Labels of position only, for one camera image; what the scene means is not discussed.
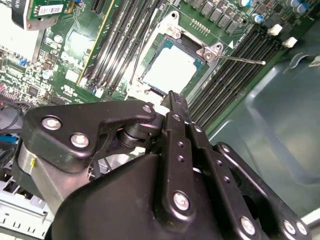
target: white connector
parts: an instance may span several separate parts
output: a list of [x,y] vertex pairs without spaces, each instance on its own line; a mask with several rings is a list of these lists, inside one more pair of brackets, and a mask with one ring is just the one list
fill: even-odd
[[296,39],[295,37],[289,37],[287,41],[284,41],[282,43],[283,46],[285,46],[288,49],[291,49],[294,47],[294,45],[298,42],[298,39]]
[[274,25],[272,28],[268,29],[268,34],[271,36],[278,36],[283,27],[280,24]]

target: metal screw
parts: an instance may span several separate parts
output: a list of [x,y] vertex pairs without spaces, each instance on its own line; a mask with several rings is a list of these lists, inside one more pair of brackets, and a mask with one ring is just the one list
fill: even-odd
[[151,108],[150,108],[148,105],[144,105],[142,108],[143,108],[143,110],[145,110],[147,113],[151,113],[151,112],[152,112]]
[[205,54],[204,54],[204,58],[205,58],[206,60],[210,60],[210,59],[212,58],[212,53],[210,53],[210,52],[205,53]]
[[202,129],[199,126],[195,125],[194,128],[198,133],[202,132]]
[[292,226],[292,224],[290,222],[288,222],[287,220],[283,221],[283,224],[285,226],[285,229],[292,235],[296,234],[296,230],[294,228],[294,226]]
[[49,130],[58,130],[61,128],[61,122],[53,117],[46,117],[42,120],[42,126]]
[[173,115],[173,118],[174,118],[175,120],[177,120],[178,122],[180,122],[180,120],[181,120],[181,118],[180,118],[179,115],[177,115],[177,114],[174,114],[174,115]]
[[78,148],[85,148],[89,145],[89,139],[81,133],[72,135],[70,140],[71,143]]
[[243,216],[240,218],[240,222],[241,222],[242,227],[244,228],[244,230],[248,234],[255,235],[256,229],[255,229],[254,225],[252,224],[252,222],[248,218]]
[[226,145],[222,145],[222,148],[224,151],[226,151],[227,153],[230,153],[230,149],[226,146]]
[[301,223],[301,222],[296,222],[296,226],[298,227],[299,231],[303,234],[303,235],[307,235],[308,232],[305,228],[305,226]]
[[181,192],[175,192],[173,195],[173,201],[178,209],[185,211],[189,208],[188,198]]

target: white label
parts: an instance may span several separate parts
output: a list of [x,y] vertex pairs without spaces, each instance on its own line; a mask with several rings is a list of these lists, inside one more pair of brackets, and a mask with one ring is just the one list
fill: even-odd
[[41,6],[39,9],[38,16],[49,15],[49,14],[58,14],[62,12],[64,8],[63,4],[59,5],[50,5],[50,6]]

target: ram slot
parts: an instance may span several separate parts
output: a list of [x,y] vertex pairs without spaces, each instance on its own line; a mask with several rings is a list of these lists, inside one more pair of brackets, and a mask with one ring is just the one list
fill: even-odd
[[129,47],[125,50],[124,55],[126,58],[122,58],[121,62],[115,66],[114,72],[110,75],[114,80],[112,81],[112,85],[110,86],[109,90],[112,92],[116,89],[119,85],[126,69],[128,68],[129,64],[132,62],[135,53],[138,51],[139,46],[141,46],[142,40],[148,30],[148,25],[150,23],[152,14],[157,7],[157,5],[152,2],[152,6],[150,6],[147,10],[147,13],[143,15],[142,19],[138,19],[137,21],[137,31],[135,36],[129,43]]
[[[250,43],[254,43],[259,34],[256,32],[257,30],[254,28],[251,32],[246,36],[246,38],[242,41],[242,44],[236,48],[235,51],[231,54],[233,57],[241,57],[248,49]],[[232,60],[226,60],[224,64],[221,66],[220,70],[215,74],[214,79],[219,79],[219,76],[223,76],[226,74],[229,69],[231,69],[237,62]],[[210,83],[204,88],[204,90],[199,94],[199,96],[193,101],[190,106],[190,112],[196,112],[198,108],[201,106],[201,102],[204,97],[210,94],[210,91],[215,87],[214,84],[216,82],[214,80],[210,81]]]
[[113,24],[110,27],[110,30],[108,31],[108,35],[106,40],[104,41],[102,48],[98,54],[98,57],[93,65],[92,68],[92,74],[90,76],[91,80],[95,82],[97,80],[97,76],[99,72],[101,71],[103,64],[108,57],[108,53],[110,52],[110,49],[112,45],[115,42],[115,39],[117,35],[119,34],[119,29],[121,28],[125,17],[129,11],[131,0],[125,0],[123,1],[122,5],[119,9],[119,14],[116,16],[116,19],[114,20]]
[[[263,46],[260,41],[255,41],[256,45],[252,46],[250,45],[245,49],[245,52],[241,54],[241,57],[244,58],[250,58],[253,57],[254,53],[261,47]],[[241,68],[244,66],[248,66],[249,68],[253,68],[254,65],[252,64],[247,64],[243,62],[236,62],[233,61],[231,66],[228,66],[228,69],[224,72],[224,74],[221,76],[219,75],[216,79],[217,82],[211,88],[208,92],[208,98],[210,98],[210,101],[208,101],[206,104],[201,104],[197,106],[195,113],[192,117],[192,119],[195,122],[199,122],[199,119],[202,117],[202,113],[206,112],[208,108],[211,105],[212,101],[216,101],[217,98],[219,97],[219,92],[221,92],[223,89],[227,88],[229,84],[237,77],[238,74],[240,74]]]
[[114,62],[119,60],[119,51],[122,49],[123,45],[128,39],[131,29],[134,28],[135,18],[139,14],[139,11],[138,11],[139,2],[140,0],[136,0],[132,2],[130,11],[128,12],[126,19],[119,30],[119,34],[116,38],[116,41],[102,65],[101,71],[98,75],[99,82],[97,85],[99,87],[105,88],[111,81],[111,79],[106,78],[107,74],[110,70],[110,67],[114,64]]
[[[272,49],[271,52],[268,54],[267,57],[265,57],[264,59],[266,60],[271,60],[277,53],[277,49]],[[233,94],[232,97],[226,98],[226,101],[224,101],[223,104],[219,105],[218,108],[214,109],[216,106],[212,106],[211,110],[211,114],[209,116],[206,117],[206,119],[204,121],[202,121],[202,126],[203,128],[207,129],[210,127],[211,123],[213,122],[213,120],[217,119],[219,117],[220,114],[223,113],[223,111],[234,101],[237,99],[239,93],[241,91],[243,91],[248,84],[254,79],[254,77],[262,70],[263,66],[259,66],[257,69],[254,70],[254,72],[251,74],[251,76],[249,76],[247,81],[244,81],[241,83],[241,86],[238,87],[237,92],[235,92]]]
[[[268,46],[266,51],[267,54],[261,54],[259,57],[264,58],[265,60],[270,60],[270,56],[273,57],[278,50],[274,48],[274,46]],[[219,116],[217,113],[225,110],[228,105],[232,103],[234,99],[236,99],[239,92],[241,92],[253,80],[253,78],[259,73],[259,71],[262,70],[262,68],[263,66],[246,66],[243,68],[241,75],[238,77],[239,80],[234,81],[233,84],[229,86],[229,89],[224,89],[217,101],[211,104],[210,109],[208,109],[209,112],[204,114],[199,120],[199,124],[208,127],[208,125],[212,123],[212,120]]]
[[110,63],[108,68],[106,68],[104,75],[102,76],[102,81],[104,79],[109,80],[110,85],[114,85],[113,82],[115,80],[115,73],[117,68],[124,63],[124,59],[128,58],[128,53],[131,52],[133,47],[135,46],[135,42],[137,37],[143,37],[142,30],[144,26],[148,24],[149,13],[153,12],[155,7],[155,0],[148,0],[143,3],[141,11],[138,13],[139,16],[134,19],[133,27],[128,33],[126,40],[123,44],[119,45],[118,51],[115,53],[113,63]]
[[[265,30],[260,28],[253,29],[232,55],[270,61],[280,49],[280,42],[268,36]],[[192,120],[204,129],[209,127],[262,69],[261,65],[225,61],[222,68],[191,105]]]

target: black cable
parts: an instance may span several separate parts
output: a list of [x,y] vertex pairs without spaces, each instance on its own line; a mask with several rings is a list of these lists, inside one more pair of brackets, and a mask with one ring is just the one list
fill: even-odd
[[1,100],[1,102],[4,104],[1,108],[1,110],[7,108],[7,107],[13,107],[14,109],[16,109],[16,116],[15,118],[12,120],[12,122],[6,126],[3,129],[0,129],[0,133],[2,134],[2,131],[10,129],[11,127],[13,127],[17,121],[19,120],[19,118],[24,116],[24,112],[22,111],[22,109],[20,108],[20,106],[18,104],[15,104],[12,101],[7,101],[7,100]]

